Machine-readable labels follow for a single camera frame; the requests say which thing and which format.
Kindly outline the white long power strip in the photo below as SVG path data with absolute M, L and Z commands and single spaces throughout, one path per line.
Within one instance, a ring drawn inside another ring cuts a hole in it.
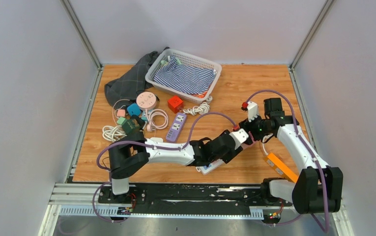
M 203 175 L 207 175 L 209 174 L 210 172 L 212 172 L 213 170 L 215 170 L 216 168 L 220 167 L 221 165 L 224 164 L 224 161 L 221 160 L 221 159 L 218 159 L 216 161 L 213 161 L 212 163 L 206 165 L 206 166 L 200 166 L 200 167 L 196 167 L 196 170 L 200 173 L 202 173 Z

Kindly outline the red cube plug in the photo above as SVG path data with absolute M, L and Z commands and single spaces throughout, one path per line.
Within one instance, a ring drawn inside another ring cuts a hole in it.
M 175 114 L 182 112 L 184 108 L 183 100 L 179 98 L 177 95 L 174 95 L 170 99 L 168 99 L 167 105 L 168 108 Z

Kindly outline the light pink cube plug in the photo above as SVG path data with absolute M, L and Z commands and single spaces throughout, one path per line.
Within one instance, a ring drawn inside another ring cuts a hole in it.
M 255 143 L 256 143 L 256 142 L 254 142 L 254 141 L 252 141 L 251 144 L 243 143 L 243 144 L 242 144 L 242 147 L 243 147 L 243 149 L 251 148 L 251 147 L 253 147 L 253 146 L 255 145 Z

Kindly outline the white cube plug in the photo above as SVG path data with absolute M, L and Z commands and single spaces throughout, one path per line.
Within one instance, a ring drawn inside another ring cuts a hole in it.
M 163 142 L 163 139 L 162 138 L 159 138 L 159 137 L 152 137 L 150 138 L 153 142 L 157 142 L 157 143 L 162 143 Z

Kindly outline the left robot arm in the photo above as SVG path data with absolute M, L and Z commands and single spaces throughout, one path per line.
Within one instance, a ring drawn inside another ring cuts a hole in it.
M 111 197 L 118 203 L 130 197 L 129 178 L 149 163 L 173 163 L 197 167 L 207 174 L 222 163 L 229 163 L 249 139 L 243 130 L 224 131 L 214 140 L 204 138 L 185 144 L 164 143 L 146 139 L 143 134 L 128 137 L 108 147 L 112 190 Z

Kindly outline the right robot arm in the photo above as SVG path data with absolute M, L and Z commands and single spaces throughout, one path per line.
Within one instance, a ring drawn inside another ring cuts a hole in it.
M 273 205 L 280 199 L 292 203 L 300 214 L 338 212 L 341 206 L 343 172 L 331 167 L 310 145 L 293 115 L 287 116 L 280 98 L 264 100 L 264 117 L 255 102 L 243 102 L 248 114 L 239 127 L 251 134 L 249 142 L 261 142 L 263 137 L 276 137 L 288 150 L 300 174 L 296 181 L 266 178 L 260 191 L 261 201 Z

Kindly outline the purple power strip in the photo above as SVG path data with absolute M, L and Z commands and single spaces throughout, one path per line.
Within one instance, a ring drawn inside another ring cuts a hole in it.
M 175 115 L 175 118 L 167 132 L 167 135 L 165 136 L 167 142 L 175 143 L 178 140 L 181 131 L 186 123 L 186 120 L 187 115 L 185 113 L 177 113 Z

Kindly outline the dark green dragon cube plug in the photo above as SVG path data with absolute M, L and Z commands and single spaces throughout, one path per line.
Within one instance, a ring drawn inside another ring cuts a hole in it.
M 142 129 L 138 121 L 134 118 L 127 119 L 126 121 L 124 121 L 121 125 L 121 128 L 126 135 L 138 132 Z

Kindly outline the blue cube plug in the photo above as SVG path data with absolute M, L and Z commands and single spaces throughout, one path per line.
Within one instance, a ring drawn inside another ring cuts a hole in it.
M 142 113 L 141 109 L 139 108 L 139 106 L 136 103 L 129 105 L 126 108 L 126 110 L 127 110 L 127 113 L 130 117 L 131 116 L 140 116 L 140 114 Z

